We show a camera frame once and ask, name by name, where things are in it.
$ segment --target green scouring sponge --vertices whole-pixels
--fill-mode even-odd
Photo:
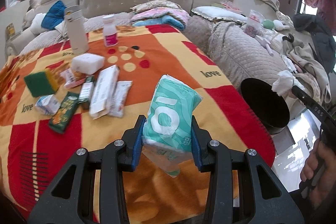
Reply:
[[[55,94],[59,88],[50,69],[31,73],[25,76],[24,80],[33,97]]]

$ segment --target pink label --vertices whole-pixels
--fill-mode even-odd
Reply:
[[[109,47],[109,46],[114,46],[116,44],[118,44],[117,33],[105,36],[105,45],[106,46]]]

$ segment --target blue pillow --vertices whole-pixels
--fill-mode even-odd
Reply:
[[[48,30],[53,30],[55,26],[64,20],[65,8],[66,7],[61,0],[54,3],[54,5],[50,7],[49,11],[42,20],[41,27]]]
[[[134,27],[140,27],[140,26],[148,26],[148,25],[158,25],[158,24],[168,24],[172,27],[175,27],[176,29],[183,31],[184,25],[178,21],[176,18],[165,15],[159,18],[150,18],[145,20],[139,20],[132,24]]]
[[[176,18],[170,15],[165,15],[162,17],[162,24],[169,24],[170,26],[173,26],[180,31],[184,30],[184,25]]]
[[[139,20],[132,24],[134,27],[162,24],[162,17]]]

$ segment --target white thermos bottle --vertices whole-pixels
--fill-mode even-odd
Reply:
[[[84,17],[79,5],[64,10],[64,20],[67,24],[70,46],[75,55],[89,50],[88,39],[84,29]]]

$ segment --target floor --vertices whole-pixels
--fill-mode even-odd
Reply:
[[[320,125],[316,117],[306,110],[273,136],[277,155],[272,170],[289,192],[299,188],[300,172],[319,137]]]

